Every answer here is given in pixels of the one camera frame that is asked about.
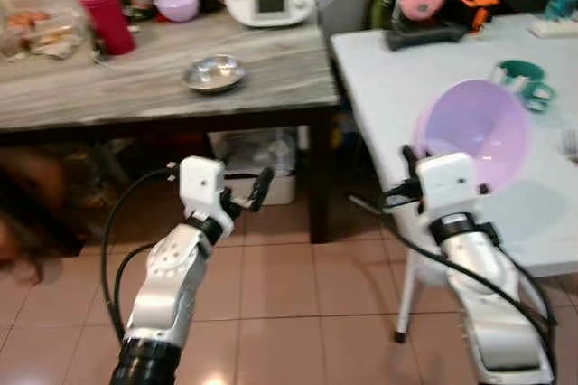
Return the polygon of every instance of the lavender bowl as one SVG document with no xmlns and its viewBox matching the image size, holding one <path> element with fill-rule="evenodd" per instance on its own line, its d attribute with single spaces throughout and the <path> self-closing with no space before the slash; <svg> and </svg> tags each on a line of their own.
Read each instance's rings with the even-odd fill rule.
<svg viewBox="0 0 578 385">
<path fill-rule="evenodd" d="M 187 22 L 199 13 L 200 0 L 153 0 L 154 6 L 169 21 Z"/>
</svg>

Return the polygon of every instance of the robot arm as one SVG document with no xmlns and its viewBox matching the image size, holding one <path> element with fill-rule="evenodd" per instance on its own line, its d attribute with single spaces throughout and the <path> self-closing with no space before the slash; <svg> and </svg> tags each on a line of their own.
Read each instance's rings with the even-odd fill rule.
<svg viewBox="0 0 578 385">
<path fill-rule="evenodd" d="M 502 292 L 456 268 L 446 268 L 449 286 L 463 306 L 464 329 L 480 383 L 553 383 L 552 348 L 545 347 L 535 324 L 504 297 L 519 302 L 518 288 L 524 280 L 517 264 L 498 247 L 491 224 L 478 223 L 480 188 L 471 158 L 453 154 L 416 161 L 408 156 L 412 177 L 385 192 L 384 207 L 421 200 L 420 224 L 445 259 Z M 541 299 L 541 294 L 532 295 Z M 544 312 L 546 305 L 547 300 L 537 307 Z"/>
<path fill-rule="evenodd" d="M 257 211 L 273 171 L 265 169 L 247 199 L 231 197 L 224 165 L 188 157 L 179 166 L 185 222 L 151 250 L 110 385 L 171 385 L 191 327 L 195 297 L 213 246 L 233 231 L 242 209 Z"/>
</svg>

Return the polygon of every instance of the purple bowl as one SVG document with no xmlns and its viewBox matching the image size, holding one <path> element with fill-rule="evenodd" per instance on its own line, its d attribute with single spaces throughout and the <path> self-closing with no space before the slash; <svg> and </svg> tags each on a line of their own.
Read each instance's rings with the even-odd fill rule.
<svg viewBox="0 0 578 385">
<path fill-rule="evenodd" d="M 465 80 L 448 89 L 419 118 L 414 147 L 419 157 L 463 152 L 478 180 L 494 193 L 522 169 L 529 146 L 527 113 L 509 91 L 486 80 Z"/>
<path fill-rule="evenodd" d="M 154 6 L 169 21 L 187 22 L 199 13 L 200 0 L 153 0 Z"/>
</svg>

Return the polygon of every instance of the white chair leg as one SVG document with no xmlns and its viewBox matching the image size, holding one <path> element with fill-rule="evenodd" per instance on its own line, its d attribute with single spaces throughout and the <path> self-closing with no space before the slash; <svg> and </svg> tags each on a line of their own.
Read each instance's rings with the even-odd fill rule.
<svg viewBox="0 0 578 385">
<path fill-rule="evenodd" d="M 407 254 L 406 276 L 404 279 L 404 294 L 401 299 L 399 316 L 397 317 L 397 328 L 394 334 L 394 340 L 397 343 L 406 341 L 407 327 L 409 326 L 409 315 L 412 310 L 412 301 L 414 299 L 416 285 L 421 284 L 417 277 L 418 259 L 414 251 L 410 250 Z"/>
</svg>

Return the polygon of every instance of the metal bowl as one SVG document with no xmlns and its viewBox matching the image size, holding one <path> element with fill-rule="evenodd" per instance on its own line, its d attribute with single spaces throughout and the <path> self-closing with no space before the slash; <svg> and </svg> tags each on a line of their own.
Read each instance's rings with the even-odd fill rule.
<svg viewBox="0 0 578 385">
<path fill-rule="evenodd" d="M 183 75 L 187 87 L 201 93 L 232 89 L 245 78 L 245 68 L 230 55 L 213 55 L 193 63 Z"/>
</svg>

